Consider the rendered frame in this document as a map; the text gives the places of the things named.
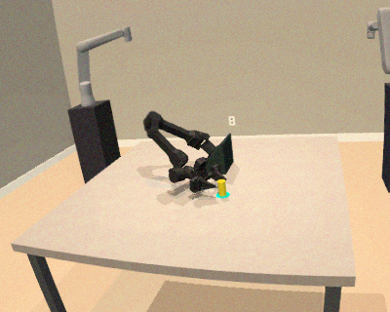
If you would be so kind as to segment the yellow cylinder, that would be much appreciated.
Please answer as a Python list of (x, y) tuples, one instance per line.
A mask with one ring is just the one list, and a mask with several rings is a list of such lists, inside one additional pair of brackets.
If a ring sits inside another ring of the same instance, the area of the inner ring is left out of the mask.
[(226, 193), (226, 184), (224, 179), (220, 179), (217, 181), (218, 184), (218, 192), (220, 197), (224, 197), (227, 195)]

